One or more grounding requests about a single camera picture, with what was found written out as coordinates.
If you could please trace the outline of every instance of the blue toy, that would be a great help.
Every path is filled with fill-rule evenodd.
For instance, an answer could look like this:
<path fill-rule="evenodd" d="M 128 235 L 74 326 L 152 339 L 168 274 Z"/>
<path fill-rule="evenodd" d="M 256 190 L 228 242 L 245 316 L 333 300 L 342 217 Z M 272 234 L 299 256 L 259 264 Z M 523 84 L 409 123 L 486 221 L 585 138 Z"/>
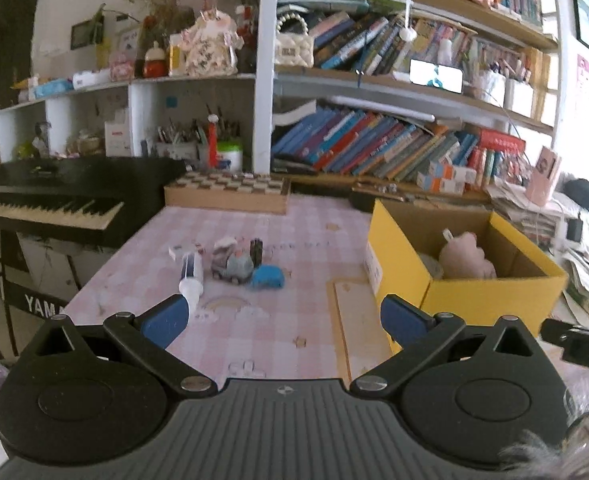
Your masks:
<path fill-rule="evenodd" d="M 258 266 L 250 281 L 250 286 L 255 288 L 284 288 L 285 284 L 284 272 L 274 265 Z"/>

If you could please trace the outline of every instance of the white pom-pom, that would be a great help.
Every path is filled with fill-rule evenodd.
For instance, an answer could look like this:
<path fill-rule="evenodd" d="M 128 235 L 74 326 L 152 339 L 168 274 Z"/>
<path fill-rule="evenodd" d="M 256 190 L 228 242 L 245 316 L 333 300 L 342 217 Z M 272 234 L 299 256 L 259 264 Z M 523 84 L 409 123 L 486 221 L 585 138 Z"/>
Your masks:
<path fill-rule="evenodd" d="M 404 27 L 401 29 L 401 32 L 399 32 L 399 36 L 401 37 L 401 40 L 407 43 L 416 40 L 418 34 L 413 28 Z"/>

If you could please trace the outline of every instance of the white quilted handbag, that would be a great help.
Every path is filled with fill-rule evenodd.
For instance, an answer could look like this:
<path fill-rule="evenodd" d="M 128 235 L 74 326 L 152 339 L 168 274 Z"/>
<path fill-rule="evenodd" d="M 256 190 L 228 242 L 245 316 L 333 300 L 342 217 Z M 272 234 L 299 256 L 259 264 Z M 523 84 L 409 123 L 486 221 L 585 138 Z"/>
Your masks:
<path fill-rule="evenodd" d="M 289 20 L 298 20 L 303 25 L 303 34 L 281 32 Z M 308 24 L 296 12 L 288 12 L 276 22 L 274 64 L 288 66 L 314 66 L 314 38 L 308 35 Z"/>

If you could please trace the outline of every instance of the green lid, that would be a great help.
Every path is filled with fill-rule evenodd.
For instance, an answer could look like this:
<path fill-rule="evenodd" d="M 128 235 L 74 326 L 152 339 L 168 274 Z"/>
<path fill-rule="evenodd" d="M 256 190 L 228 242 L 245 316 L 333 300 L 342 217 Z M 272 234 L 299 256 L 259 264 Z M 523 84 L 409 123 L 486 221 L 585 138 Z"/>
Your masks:
<path fill-rule="evenodd" d="M 241 143 L 235 140 L 220 140 L 216 143 L 216 150 L 218 152 L 241 152 L 243 148 Z"/>

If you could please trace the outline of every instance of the checkered pattern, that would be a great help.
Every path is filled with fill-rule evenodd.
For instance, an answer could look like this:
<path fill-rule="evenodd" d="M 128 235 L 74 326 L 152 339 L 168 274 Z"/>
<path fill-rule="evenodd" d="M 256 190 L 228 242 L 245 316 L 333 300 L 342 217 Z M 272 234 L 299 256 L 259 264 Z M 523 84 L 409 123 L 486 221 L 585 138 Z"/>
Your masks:
<path fill-rule="evenodd" d="M 244 176 L 231 173 L 198 173 L 190 171 L 170 187 L 189 189 L 217 189 L 236 193 L 252 194 L 286 194 L 284 181 L 273 180 L 269 176 Z"/>
<path fill-rule="evenodd" d="M 168 351 L 222 386 L 228 376 L 268 379 L 338 377 L 326 284 L 366 278 L 362 262 L 370 216 L 347 201 L 290 197 L 286 216 L 166 207 L 135 234 L 66 308 L 77 324 L 98 324 L 120 310 L 141 314 L 178 292 L 180 262 L 168 247 L 206 248 L 200 306 Z M 264 244 L 264 263 L 280 266 L 286 286 L 252 290 L 212 279 L 210 251 L 227 235 Z M 304 338 L 304 348 L 295 340 Z"/>

